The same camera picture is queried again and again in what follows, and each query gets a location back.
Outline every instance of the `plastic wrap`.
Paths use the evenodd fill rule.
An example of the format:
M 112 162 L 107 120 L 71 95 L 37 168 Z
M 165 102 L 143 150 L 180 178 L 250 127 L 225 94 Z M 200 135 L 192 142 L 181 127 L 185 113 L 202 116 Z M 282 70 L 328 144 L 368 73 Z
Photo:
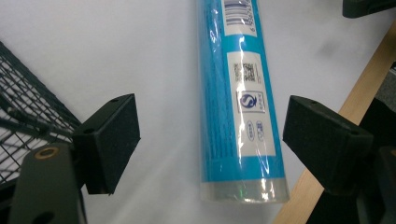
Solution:
M 198 0 L 204 200 L 289 199 L 256 0 Z

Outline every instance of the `black rubber pad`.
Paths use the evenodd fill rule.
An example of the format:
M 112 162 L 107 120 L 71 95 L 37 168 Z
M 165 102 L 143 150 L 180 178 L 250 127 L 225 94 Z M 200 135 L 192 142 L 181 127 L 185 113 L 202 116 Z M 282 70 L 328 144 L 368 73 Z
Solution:
M 326 191 L 348 195 L 373 136 L 316 101 L 291 96 L 283 141 Z
M 109 101 L 73 133 L 90 194 L 114 193 L 140 140 L 133 94 Z

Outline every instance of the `metal wire rack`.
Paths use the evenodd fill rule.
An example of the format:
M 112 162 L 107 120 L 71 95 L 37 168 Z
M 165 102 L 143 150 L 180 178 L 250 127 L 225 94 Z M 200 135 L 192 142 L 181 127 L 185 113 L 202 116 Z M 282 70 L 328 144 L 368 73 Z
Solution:
M 0 184 L 19 175 L 23 157 L 53 142 L 71 142 L 81 123 L 0 42 Z

